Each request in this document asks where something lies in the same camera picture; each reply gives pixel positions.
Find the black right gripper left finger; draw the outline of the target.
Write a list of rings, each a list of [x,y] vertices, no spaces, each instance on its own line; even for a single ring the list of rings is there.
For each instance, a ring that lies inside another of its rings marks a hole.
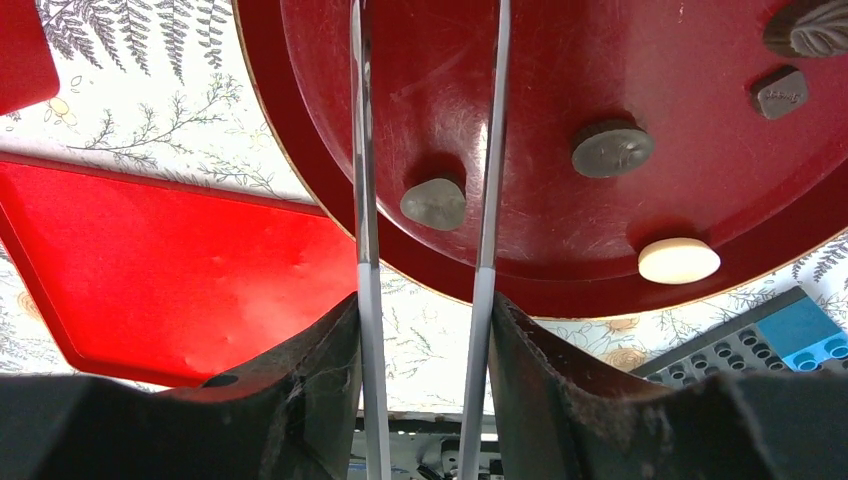
[[[1,380],[5,479],[343,479],[362,385],[349,295],[198,387],[97,376]]]

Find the silver tweezers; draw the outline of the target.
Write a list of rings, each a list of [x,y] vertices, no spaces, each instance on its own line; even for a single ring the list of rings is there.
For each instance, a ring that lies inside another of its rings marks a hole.
[[[481,229],[475,266],[469,352],[461,421],[458,478],[475,479],[479,455],[489,335],[494,305],[498,208],[506,152],[511,4],[498,4]],[[353,197],[357,250],[357,300],[361,323],[366,470],[370,479],[391,476],[388,407],[379,272],[376,161],[372,114],[371,12],[365,1],[350,10]]]

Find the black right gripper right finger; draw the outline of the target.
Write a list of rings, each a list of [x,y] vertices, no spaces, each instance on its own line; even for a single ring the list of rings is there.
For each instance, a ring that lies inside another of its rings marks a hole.
[[[843,479],[847,377],[719,373],[673,390],[494,300],[490,377],[509,479]]]

